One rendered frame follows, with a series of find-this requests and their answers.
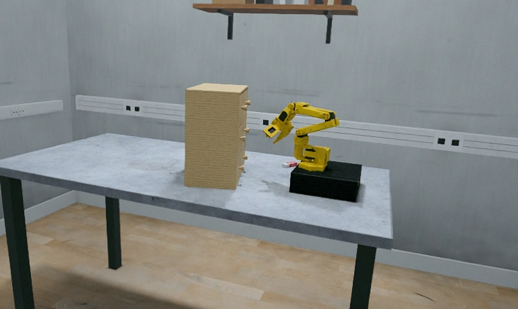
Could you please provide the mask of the red and white eraser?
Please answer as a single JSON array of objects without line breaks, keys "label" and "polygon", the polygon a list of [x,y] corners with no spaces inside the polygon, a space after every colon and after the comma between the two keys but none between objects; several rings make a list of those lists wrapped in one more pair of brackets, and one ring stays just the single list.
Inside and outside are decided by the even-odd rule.
[{"label": "red and white eraser", "polygon": [[297,166],[297,163],[294,161],[282,164],[282,167],[285,167],[285,168],[294,167],[294,166]]}]

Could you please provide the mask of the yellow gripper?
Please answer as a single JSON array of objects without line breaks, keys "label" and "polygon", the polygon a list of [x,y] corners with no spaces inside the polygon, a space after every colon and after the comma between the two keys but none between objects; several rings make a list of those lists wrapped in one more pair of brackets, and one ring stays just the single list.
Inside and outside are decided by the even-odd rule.
[{"label": "yellow gripper", "polygon": [[291,121],[287,123],[282,123],[279,119],[277,119],[278,116],[272,121],[272,123],[263,130],[263,132],[266,134],[266,137],[272,138],[276,134],[278,134],[280,131],[281,133],[277,137],[277,139],[273,142],[273,144],[277,143],[279,140],[283,139],[285,136],[289,135],[291,130],[293,129],[293,125],[291,124]]}]

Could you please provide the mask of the tan wooden chest of drawers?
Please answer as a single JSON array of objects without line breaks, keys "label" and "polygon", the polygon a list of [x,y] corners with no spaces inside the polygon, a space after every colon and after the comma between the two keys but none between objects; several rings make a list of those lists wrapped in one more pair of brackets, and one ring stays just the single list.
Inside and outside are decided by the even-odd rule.
[{"label": "tan wooden chest of drawers", "polygon": [[184,186],[236,190],[238,131],[247,115],[239,124],[244,88],[204,83],[185,90]]}]

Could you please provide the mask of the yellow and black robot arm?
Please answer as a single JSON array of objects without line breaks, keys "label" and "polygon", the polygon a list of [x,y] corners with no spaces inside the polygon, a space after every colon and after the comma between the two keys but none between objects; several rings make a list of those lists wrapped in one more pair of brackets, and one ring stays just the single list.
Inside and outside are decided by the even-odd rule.
[{"label": "yellow and black robot arm", "polygon": [[[306,107],[306,108],[305,108]],[[323,111],[323,112],[319,112]],[[326,113],[327,112],[327,113]],[[299,128],[295,131],[296,136],[294,136],[294,157],[297,160],[301,160],[299,162],[299,168],[308,170],[308,171],[324,171],[327,166],[326,162],[326,154],[327,147],[321,146],[312,146],[308,144],[309,141],[309,133],[317,132],[320,130],[325,130],[328,128],[336,127],[339,124],[339,119],[335,119],[336,113],[334,111],[329,111],[325,109],[319,109],[315,107],[310,107],[307,103],[297,103],[292,102],[289,103],[288,106],[281,111],[281,114],[278,116],[282,123],[287,123],[291,121],[296,114],[300,115],[308,115],[319,119],[324,119],[325,121],[322,123],[317,123],[314,125],[310,125],[304,128]],[[304,155],[303,155],[303,149]],[[325,165],[324,165],[325,161]],[[308,162],[308,163],[307,163]]]}]

